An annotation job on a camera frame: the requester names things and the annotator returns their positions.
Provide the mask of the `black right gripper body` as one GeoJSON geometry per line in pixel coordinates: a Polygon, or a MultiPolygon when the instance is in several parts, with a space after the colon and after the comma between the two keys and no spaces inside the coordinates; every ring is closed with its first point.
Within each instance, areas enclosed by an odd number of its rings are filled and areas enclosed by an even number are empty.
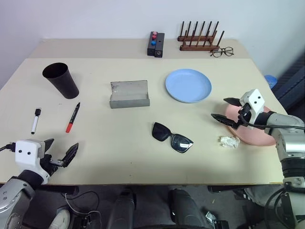
{"type": "Polygon", "coordinates": [[[252,127],[252,124],[250,124],[251,120],[251,106],[250,104],[245,104],[241,107],[241,109],[238,111],[238,121],[236,126],[245,126],[245,127],[252,127]]]}

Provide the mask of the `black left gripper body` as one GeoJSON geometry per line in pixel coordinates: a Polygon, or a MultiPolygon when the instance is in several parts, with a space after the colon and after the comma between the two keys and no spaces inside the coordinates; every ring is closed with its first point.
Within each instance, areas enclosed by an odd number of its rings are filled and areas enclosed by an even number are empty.
{"type": "Polygon", "coordinates": [[[45,154],[44,158],[40,159],[40,166],[49,176],[52,176],[58,170],[58,167],[64,167],[64,162],[62,160],[53,161],[50,154],[45,154]]]}

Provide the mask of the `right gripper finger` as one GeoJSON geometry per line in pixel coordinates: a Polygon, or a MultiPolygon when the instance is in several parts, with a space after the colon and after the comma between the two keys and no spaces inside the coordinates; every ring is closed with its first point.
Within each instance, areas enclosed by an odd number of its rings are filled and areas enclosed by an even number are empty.
{"type": "Polygon", "coordinates": [[[228,97],[228,98],[224,98],[224,101],[231,105],[237,106],[237,107],[243,106],[240,102],[240,99],[238,99],[238,98],[228,97]]]}
{"type": "Polygon", "coordinates": [[[211,116],[218,122],[226,125],[226,126],[229,126],[233,129],[237,129],[239,127],[239,124],[237,122],[235,122],[234,120],[231,120],[229,118],[227,118],[226,116],[224,115],[221,115],[221,114],[211,114],[211,116]]]}

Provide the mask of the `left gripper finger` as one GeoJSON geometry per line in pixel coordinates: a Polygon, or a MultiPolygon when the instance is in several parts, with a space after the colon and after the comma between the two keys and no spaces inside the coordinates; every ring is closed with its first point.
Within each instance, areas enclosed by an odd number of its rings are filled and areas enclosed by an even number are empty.
{"type": "Polygon", "coordinates": [[[66,152],[65,157],[61,160],[62,161],[62,167],[67,167],[70,162],[74,159],[76,156],[76,153],[78,151],[79,143],[76,143],[72,145],[66,152]]]}
{"type": "Polygon", "coordinates": [[[44,153],[46,153],[50,149],[53,142],[54,142],[54,138],[50,138],[44,141],[44,145],[45,145],[44,153]]]}

